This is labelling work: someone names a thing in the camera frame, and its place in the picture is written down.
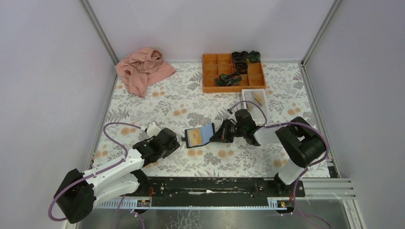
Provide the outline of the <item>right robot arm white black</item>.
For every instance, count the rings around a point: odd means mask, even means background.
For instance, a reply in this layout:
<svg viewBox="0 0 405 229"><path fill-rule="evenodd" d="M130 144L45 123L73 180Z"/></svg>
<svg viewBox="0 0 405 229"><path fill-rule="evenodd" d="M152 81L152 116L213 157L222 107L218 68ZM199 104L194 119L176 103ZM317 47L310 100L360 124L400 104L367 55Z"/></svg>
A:
<svg viewBox="0 0 405 229"><path fill-rule="evenodd" d="M210 142L231 143L242 137L249 145L263 146L280 143L289 160L275 175L275 193L285 197L293 190L293 183L329 152L325 137L302 117L271 126L257 125L246 109L235 112L233 119L223 120Z"/></svg>

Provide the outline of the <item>white plastic card tray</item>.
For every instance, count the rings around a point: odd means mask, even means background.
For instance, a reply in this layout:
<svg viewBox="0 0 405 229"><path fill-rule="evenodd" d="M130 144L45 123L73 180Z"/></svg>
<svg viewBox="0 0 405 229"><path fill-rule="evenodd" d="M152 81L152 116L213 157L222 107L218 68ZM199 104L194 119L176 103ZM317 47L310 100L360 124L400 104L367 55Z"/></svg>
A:
<svg viewBox="0 0 405 229"><path fill-rule="evenodd" d="M252 93L258 94L263 105L258 106L256 103L251 101L250 95ZM243 103L243 108L247 109L251 114L252 119L257 125L265 125L269 119L269 108L267 105L266 92L264 89L243 89L242 90L242 100L249 101L249 103Z"/></svg>

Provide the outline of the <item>black blue card holder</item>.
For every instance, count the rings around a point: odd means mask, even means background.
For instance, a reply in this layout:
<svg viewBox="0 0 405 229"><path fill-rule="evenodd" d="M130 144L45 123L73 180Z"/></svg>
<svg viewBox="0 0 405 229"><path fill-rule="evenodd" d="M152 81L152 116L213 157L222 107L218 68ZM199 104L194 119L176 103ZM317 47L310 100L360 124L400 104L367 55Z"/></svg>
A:
<svg viewBox="0 0 405 229"><path fill-rule="evenodd" d="M210 138L215 134L215 125L211 123L198 128L186 129L184 133L183 141L186 148L204 146L210 143Z"/></svg>

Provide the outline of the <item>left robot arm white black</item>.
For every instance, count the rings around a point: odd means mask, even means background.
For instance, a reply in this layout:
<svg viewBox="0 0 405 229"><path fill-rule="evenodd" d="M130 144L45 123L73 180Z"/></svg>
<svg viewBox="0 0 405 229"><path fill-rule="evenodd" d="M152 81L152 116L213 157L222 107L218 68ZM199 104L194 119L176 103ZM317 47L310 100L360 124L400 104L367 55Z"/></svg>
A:
<svg viewBox="0 0 405 229"><path fill-rule="evenodd" d="M48 209L52 215L54 205L58 205L64 214L63 221L71 224L80 222L99 204L124 194L134 193L143 196L148 191L147 181L143 173L136 175L141 169L159 159L168 157L180 147L176 134L168 129L157 127L147 130L148 139L137 142L131 149L125 149L123 156L102 166L80 172L78 169L69 171Z"/></svg>

